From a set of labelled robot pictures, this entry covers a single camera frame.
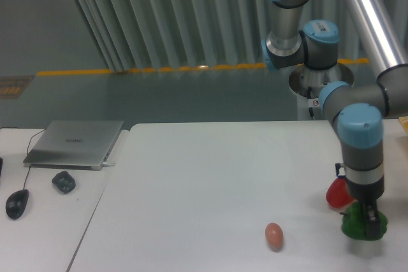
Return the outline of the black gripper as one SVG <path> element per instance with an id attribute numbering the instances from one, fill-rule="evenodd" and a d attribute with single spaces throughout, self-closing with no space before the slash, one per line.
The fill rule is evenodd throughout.
<path id="1" fill-rule="evenodd" d="M 365 225 L 366 238 L 378 240 L 380 217 L 376 200 L 384 193 L 384 178 L 370 184 L 357 184 L 346 179 L 346 189 L 348 194 L 358 201 L 359 223 Z"/>

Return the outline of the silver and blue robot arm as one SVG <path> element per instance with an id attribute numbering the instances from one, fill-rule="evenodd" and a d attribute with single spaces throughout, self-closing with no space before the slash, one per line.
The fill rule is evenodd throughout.
<path id="1" fill-rule="evenodd" d="M 272 30 L 262 41 L 265 62 L 280 69 L 303 64 L 322 73 L 337 64 L 339 34 L 325 20 L 298 29 L 308 0 L 269 0 L 276 10 Z M 381 0 L 344 0 L 376 75 L 375 85 L 353 88 L 329 80 L 313 90 L 342 148 L 342 181 L 353 203 L 342 217 L 342 232 L 355 240 L 375 241 L 387 230 L 378 210 L 384 192 L 383 118 L 407 112 L 407 52 Z"/>

